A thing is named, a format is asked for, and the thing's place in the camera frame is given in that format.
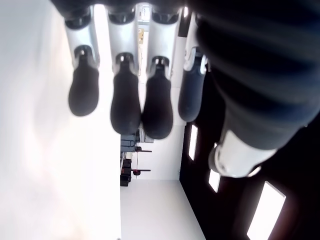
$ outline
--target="ceiling light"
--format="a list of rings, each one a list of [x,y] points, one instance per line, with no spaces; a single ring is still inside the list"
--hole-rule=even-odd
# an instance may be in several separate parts
[[[220,174],[211,170],[209,176],[209,184],[213,188],[213,190],[217,193],[220,182]]]
[[[247,232],[250,240],[268,240],[279,217],[286,196],[265,182],[258,206]]]
[[[183,16],[187,17],[188,16],[188,8],[186,6],[184,7],[184,11],[183,12],[184,12]]]
[[[189,156],[192,160],[195,160],[197,136],[198,136],[198,128],[195,125],[192,125],[190,145],[189,145]]]

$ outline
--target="silver metal part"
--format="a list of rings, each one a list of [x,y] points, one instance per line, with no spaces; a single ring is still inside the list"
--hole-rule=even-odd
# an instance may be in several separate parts
[[[178,36],[179,24],[181,19],[181,10],[179,18],[172,24],[161,24],[153,20],[152,14],[149,24],[149,39],[147,52],[146,75],[151,78],[154,74],[153,61],[155,57],[164,57],[168,59],[168,66],[165,68],[165,77],[170,80],[175,56],[176,39]]]
[[[252,169],[276,152],[277,149],[262,150],[249,146],[228,130],[223,143],[216,147],[214,159],[209,160],[214,161],[222,176],[243,178],[253,175]]]
[[[133,68],[131,69],[135,75],[139,73],[139,59],[138,59],[138,15],[135,8],[134,20],[127,24],[115,24],[110,21],[107,11],[109,39],[111,48],[112,71],[117,74],[120,65],[116,62],[119,54],[129,53],[133,56]]]
[[[196,38],[197,29],[198,29],[198,25],[196,23],[196,14],[192,13],[188,36],[185,44],[185,58],[184,58],[184,65],[183,65],[183,69],[188,72],[191,71],[191,69],[195,64],[197,47],[199,46]],[[203,55],[201,60],[201,65],[200,65],[200,72],[203,75],[206,74],[207,63],[208,63],[208,58],[205,55]]]
[[[70,29],[65,25],[65,31],[69,42],[69,48],[72,58],[73,68],[76,69],[79,65],[79,56],[75,55],[75,49],[79,46],[89,46],[92,51],[93,63],[95,68],[100,65],[100,56],[98,48],[98,40],[94,18],[94,7],[90,7],[90,23],[81,29]]]

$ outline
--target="black fingertip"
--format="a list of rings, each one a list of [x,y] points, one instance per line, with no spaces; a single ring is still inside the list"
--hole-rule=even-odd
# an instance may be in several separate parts
[[[142,114],[145,134],[152,139],[166,138],[173,127],[171,82],[161,71],[156,71],[146,83],[146,98]]]
[[[71,112],[77,117],[91,114],[99,101],[99,71],[84,60],[73,72],[68,102]]]
[[[122,135],[137,131],[141,122],[138,77],[128,68],[121,70],[113,80],[113,99],[110,119],[113,129]]]
[[[205,75],[200,72],[201,58],[195,61],[190,71],[183,71],[178,111],[186,122],[194,121],[201,108]]]

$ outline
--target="dark ceiling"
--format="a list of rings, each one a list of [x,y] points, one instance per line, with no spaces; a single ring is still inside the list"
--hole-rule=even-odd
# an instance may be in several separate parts
[[[269,240],[319,239],[320,115],[266,161],[256,176],[222,177],[215,193],[208,183],[208,155],[220,139],[224,112],[224,101],[208,73],[200,114],[185,128],[180,171],[180,182],[206,239],[248,240],[265,181],[286,195]],[[198,127],[194,161],[188,154],[192,124]]]

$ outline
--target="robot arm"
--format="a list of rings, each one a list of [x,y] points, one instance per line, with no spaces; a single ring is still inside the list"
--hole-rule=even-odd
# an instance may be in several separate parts
[[[208,60],[226,104],[220,144],[208,157],[211,169],[233,178],[249,176],[319,112],[320,41],[315,27],[319,17],[311,1],[263,0],[258,6],[252,1],[150,0],[148,80],[142,114],[135,8],[139,1],[52,2],[65,18],[75,69],[69,106],[77,116],[90,114],[98,103],[99,50],[91,6],[105,5],[114,73],[111,123],[120,134],[134,133],[140,122],[153,139],[170,134],[170,79],[185,5],[194,13],[187,36],[179,114],[186,122],[197,118]],[[294,10],[294,14],[286,16],[277,9]]]

